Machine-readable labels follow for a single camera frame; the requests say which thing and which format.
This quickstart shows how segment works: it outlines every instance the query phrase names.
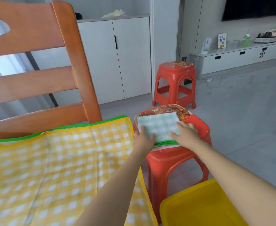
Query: curtain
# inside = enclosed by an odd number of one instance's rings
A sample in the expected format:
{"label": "curtain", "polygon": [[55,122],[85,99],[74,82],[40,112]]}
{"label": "curtain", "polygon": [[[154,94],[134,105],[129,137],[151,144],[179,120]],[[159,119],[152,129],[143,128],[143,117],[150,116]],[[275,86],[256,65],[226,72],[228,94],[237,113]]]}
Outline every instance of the curtain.
{"label": "curtain", "polygon": [[[7,33],[9,30],[9,26],[0,21],[0,35]],[[25,53],[0,56],[0,76],[20,74],[32,70],[34,68]],[[46,101],[47,96],[31,97],[0,104],[0,120],[53,108],[53,104]]]}

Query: black handle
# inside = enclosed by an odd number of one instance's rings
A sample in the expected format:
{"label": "black handle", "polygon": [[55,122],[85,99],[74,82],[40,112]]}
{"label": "black handle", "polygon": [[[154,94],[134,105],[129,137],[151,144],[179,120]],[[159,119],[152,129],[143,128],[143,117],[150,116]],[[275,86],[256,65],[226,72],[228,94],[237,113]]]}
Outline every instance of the black handle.
{"label": "black handle", "polygon": [[118,50],[116,37],[115,37],[115,44],[116,44],[116,49]]}

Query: red plastic stool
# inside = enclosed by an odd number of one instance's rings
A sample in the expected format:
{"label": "red plastic stool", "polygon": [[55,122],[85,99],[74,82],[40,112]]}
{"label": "red plastic stool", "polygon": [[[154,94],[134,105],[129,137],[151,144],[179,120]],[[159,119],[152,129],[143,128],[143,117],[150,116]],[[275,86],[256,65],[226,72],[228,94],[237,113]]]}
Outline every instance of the red plastic stool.
{"label": "red plastic stool", "polygon": [[[169,86],[159,88],[160,79],[168,81]],[[191,89],[180,85],[185,79],[191,79]],[[167,92],[169,92],[168,98],[162,95]],[[184,93],[187,96],[178,98],[179,93]],[[161,105],[178,104],[183,107],[192,104],[193,109],[195,109],[195,94],[196,72],[192,63],[173,61],[170,63],[163,63],[159,66],[156,77],[155,96],[152,102],[153,106],[155,106],[156,102]]]}
{"label": "red plastic stool", "polygon": [[[181,108],[181,111],[177,112],[176,106]],[[210,130],[209,127],[198,118],[196,115],[193,115],[185,108],[178,105],[165,105],[160,106],[151,110],[144,111],[139,114],[139,116],[145,115],[155,115],[162,114],[165,112],[177,112],[180,120],[183,120],[186,123],[193,123],[195,128],[198,130],[199,136],[202,140],[206,141],[208,144],[211,144]],[[137,126],[133,124],[134,131],[137,130]],[[198,156],[191,150],[184,147],[174,147],[162,149],[154,152],[150,152],[146,157],[146,162],[149,169],[148,177],[148,194],[154,210],[154,213],[157,217],[158,223],[161,222],[159,207],[161,202],[167,198],[167,186],[168,186],[168,176],[170,173],[181,163],[194,159],[200,165],[203,177],[198,182],[204,182],[208,180],[209,170],[205,164],[198,158]]]}

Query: hand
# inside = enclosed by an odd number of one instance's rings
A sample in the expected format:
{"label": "hand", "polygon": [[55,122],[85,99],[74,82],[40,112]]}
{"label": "hand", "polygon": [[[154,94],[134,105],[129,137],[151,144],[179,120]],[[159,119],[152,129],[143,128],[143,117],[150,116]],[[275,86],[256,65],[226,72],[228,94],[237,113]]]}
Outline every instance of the hand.
{"label": "hand", "polygon": [[137,130],[133,136],[133,152],[139,153],[143,158],[154,148],[155,133],[149,138],[146,135],[145,126],[141,126],[141,133]]}
{"label": "hand", "polygon": [[198,135],[197,129],[193,124],[185,124],[183,121],[181,121],[181,123],[177,122],[176,124],[180,131],[180,135],[178,136],[173,132],[168,134],[183,147],[194,151],[196,145],[203,142]]}

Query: chair backrest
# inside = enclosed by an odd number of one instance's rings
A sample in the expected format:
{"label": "chair backrest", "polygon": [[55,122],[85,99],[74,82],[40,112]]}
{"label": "chair backrest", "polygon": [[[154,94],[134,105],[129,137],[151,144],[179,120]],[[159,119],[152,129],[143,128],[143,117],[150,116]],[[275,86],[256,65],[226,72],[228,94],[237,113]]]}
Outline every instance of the chair backrest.
{"label": "chair backrest", "polygon": [[0,121],[0,139],[16,138],[62,125],[101,121],[83,44],[71,4],[13,3],[0,0],[0,20],[10,31],[0,36],[0,55],[66,47],[71,66],[0,77],[0,103],[79,89],[83,103]]}

